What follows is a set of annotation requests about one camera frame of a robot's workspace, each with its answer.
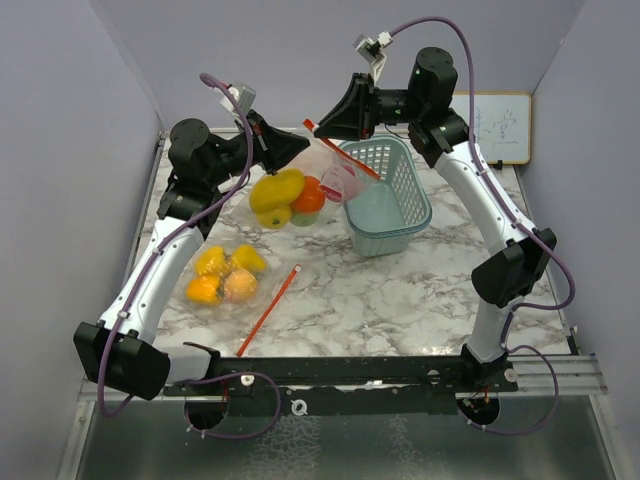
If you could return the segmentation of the yellow mango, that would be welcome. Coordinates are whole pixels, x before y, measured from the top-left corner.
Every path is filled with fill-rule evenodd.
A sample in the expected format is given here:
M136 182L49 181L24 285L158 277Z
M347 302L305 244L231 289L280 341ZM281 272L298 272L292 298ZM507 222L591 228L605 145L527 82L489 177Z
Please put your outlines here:
M250 191L250 208L260 214L289 205L299 197L304 186L305 176L298 169L285 169L275 175L266 175Z

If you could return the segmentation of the clear zip bag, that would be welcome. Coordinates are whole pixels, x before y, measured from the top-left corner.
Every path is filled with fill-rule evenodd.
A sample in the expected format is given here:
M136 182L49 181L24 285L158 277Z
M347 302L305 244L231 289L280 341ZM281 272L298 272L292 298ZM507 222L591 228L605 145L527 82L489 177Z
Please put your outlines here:
M278 173L266 174L250 186L233 210L239 226L295 235L318 230L381 180L334 140L315 138L317 125L312 120L303 125L310 146Z
M221 313L236 325L244 318L253 322L234 352L242 357L301 271L298 263L271 266L250 244L239 244L231 250L214 245L196 256L190 277L180 283L190 304Z

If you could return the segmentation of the orange tangerine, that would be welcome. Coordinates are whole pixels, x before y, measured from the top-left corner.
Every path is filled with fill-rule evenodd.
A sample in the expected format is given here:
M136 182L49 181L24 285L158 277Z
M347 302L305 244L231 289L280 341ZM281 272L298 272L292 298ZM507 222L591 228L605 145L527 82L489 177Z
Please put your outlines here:
M294 212L319 212L325 204L325 194L320 181L313 176L305 177L305 185L300 195L291 203Z
M249 271L237 269L231 272L224 282L224 296L231 302L244 302L257 292L258 280Z

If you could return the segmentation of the red apple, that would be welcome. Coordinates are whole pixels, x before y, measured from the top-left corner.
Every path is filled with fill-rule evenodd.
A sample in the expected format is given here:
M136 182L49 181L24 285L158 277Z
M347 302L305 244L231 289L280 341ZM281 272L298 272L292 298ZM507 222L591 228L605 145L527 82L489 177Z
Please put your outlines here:
M342 182L343 182L342 198L344 202L355 199L361 193L363 193L367 188L367 185L362 180L360 180L356 175L350 173L349 171L346 171L342 175Z

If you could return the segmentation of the yellow apple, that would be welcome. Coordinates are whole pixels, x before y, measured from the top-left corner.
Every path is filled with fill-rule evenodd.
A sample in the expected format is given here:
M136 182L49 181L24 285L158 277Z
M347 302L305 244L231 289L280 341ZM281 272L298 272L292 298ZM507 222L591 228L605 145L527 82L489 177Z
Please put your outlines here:
M266 229L280 230L285 227L292 217L292 210L289 205L278 206L263 213L257 213L258 223Z

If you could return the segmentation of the green apple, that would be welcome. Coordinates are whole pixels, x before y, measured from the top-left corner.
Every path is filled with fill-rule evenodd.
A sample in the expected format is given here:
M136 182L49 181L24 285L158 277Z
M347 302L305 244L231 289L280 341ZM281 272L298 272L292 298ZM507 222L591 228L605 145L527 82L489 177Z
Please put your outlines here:
M307 228L314 225L319 218L319 212L304 213L293 212L290 218L290 223L299 228Z

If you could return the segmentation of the blue plastic basket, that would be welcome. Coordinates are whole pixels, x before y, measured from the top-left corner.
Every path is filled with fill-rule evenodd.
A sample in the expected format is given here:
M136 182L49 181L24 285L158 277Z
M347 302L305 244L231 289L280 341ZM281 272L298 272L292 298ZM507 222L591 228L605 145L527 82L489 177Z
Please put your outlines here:
M432 208L407 144L392 135L340 148L380 178L344 205L353 248L363 257L400 253L431 222Z

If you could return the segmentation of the yellow pear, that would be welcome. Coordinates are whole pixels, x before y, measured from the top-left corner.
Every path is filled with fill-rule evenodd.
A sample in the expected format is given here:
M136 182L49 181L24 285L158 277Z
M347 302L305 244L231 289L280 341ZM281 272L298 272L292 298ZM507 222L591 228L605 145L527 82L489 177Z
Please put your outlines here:
M229 257L229 265L234 269L262 272L267 269L266 260L251 245L239 245Z

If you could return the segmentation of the yellow bell pepper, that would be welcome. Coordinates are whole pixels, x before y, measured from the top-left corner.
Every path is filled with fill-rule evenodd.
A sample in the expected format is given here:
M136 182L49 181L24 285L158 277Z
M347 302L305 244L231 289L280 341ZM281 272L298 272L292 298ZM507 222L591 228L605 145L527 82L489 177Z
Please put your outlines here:
M227 262L224 248L213 246L201 253L194 263L194 271L198 276L226 277L231 268Z

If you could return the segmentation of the orange bell pepper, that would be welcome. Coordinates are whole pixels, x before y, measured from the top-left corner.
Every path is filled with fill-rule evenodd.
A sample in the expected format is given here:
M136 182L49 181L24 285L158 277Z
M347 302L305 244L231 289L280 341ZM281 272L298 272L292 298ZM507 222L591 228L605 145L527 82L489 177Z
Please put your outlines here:
M219 288L221 279L216 275L203 275L193 278L186 287L188 300L201 304L215 306L221 302Z

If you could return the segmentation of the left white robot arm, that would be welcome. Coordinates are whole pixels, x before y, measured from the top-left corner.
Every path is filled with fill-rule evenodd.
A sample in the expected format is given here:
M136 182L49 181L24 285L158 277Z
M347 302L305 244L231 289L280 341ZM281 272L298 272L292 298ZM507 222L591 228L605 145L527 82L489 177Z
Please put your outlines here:
M171 171L149 243L113 303L96 322L80 323L73 336L85 374L100 391L152 400L167 384L186 381L202 395L220 385L214 352L198 348L182 355L154 347L160 318L185 266L238 190L224 191L222 184L244 181L254 165L275 174L310 145L307 137L272 127L255 111L238 128L224 138L188 118L170 131Z

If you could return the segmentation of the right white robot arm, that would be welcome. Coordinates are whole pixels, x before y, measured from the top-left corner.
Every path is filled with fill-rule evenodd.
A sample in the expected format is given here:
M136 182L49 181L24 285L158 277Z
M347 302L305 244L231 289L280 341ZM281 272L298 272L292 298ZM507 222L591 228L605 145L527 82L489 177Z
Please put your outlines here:
M481 391L496 376L492 363L505 354L512 312L541 278L557 244L538 229L497 181L467 119L451 106L458 80L451 55L421 49L403 90L381 89L369 73L352 75L346 93L314 130L317 138L363 141L381 124L405 124L411 145L452 187L471 215L489 253L471 273L480 297L459 367L461 383Z

